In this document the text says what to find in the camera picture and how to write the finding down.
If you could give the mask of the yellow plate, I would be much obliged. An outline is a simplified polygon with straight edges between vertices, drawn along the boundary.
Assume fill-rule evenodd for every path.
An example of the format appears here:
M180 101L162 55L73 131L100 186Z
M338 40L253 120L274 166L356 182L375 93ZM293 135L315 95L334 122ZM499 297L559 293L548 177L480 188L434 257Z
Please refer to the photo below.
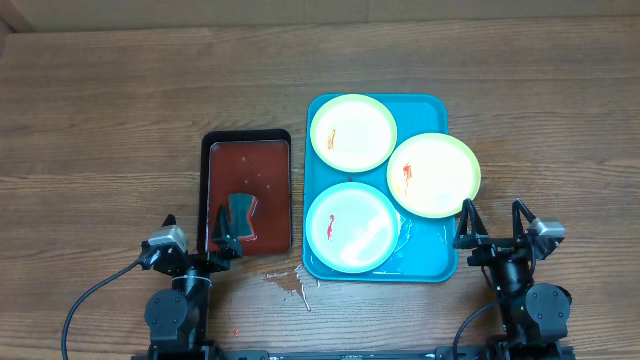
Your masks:
M311 145L330 167L366 172L385 162L397 143L397 125L379 100L360 94L337 96L312 116Z
M410 213L445 218L461 211L481 185L473 151L459 139L423 133L402 142L391 154L386 180L394 200Z

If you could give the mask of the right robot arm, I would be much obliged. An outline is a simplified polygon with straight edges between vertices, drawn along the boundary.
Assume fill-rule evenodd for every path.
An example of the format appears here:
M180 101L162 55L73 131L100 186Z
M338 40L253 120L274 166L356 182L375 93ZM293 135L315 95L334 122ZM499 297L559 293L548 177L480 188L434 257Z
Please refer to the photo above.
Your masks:
M560 340L568 336L572 296L565 288L537 283L537 264L550 256L565 238L564 226L544 219L519 199L512 203L512 235L488 234L473 202L462 203L453 247L469 250L467 265L478 267L496 299L476 310L458 328L445 355L451 359L573 359L571 347ZM487 311L497 308L503 333L483 345L461 347L464 330Z

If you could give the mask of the light blue plate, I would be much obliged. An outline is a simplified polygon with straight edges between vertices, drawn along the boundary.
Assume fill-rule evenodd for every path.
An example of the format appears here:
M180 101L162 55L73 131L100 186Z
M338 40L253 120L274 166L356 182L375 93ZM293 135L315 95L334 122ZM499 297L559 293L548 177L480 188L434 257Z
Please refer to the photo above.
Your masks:
M305 217L312 253L330 269L360 274L382 265L395 249L401 219L380 190L344 182L321 192Z

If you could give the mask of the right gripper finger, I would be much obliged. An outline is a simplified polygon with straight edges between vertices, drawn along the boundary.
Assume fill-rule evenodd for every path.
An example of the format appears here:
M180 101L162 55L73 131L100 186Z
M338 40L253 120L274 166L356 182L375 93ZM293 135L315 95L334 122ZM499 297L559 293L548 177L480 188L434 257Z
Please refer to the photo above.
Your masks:
M462 203L456 239L481 240L487 237L488 232L476 211L473 201L470 198L465 199Z
M525 232L522 219L525 219L528 223L532 223L536 219L536 216L521 199L516 199L512 203L512 230L514 238L519 238Z

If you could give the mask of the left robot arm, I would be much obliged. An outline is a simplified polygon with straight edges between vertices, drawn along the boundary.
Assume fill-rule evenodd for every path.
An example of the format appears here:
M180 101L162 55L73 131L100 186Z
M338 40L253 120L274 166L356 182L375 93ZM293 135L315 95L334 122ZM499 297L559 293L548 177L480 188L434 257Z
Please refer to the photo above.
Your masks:
M215 252L188 252L188 239L168 215L163 226L141 244L139 264L171 277L171 287L155 293L145 307L150 329L150 359L224 359L215 341L207 338L211 275L227 271L242 256L241 244L220 206L212 233Z

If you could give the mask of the green orange sponge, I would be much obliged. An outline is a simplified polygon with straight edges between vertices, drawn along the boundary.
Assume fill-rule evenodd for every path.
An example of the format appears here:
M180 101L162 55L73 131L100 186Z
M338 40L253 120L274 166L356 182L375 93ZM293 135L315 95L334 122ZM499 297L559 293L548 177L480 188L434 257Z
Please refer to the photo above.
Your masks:
M257 207L257 198L251 194L234 193L228 197L230 223L240 241L253 241L257 238L252 217Z

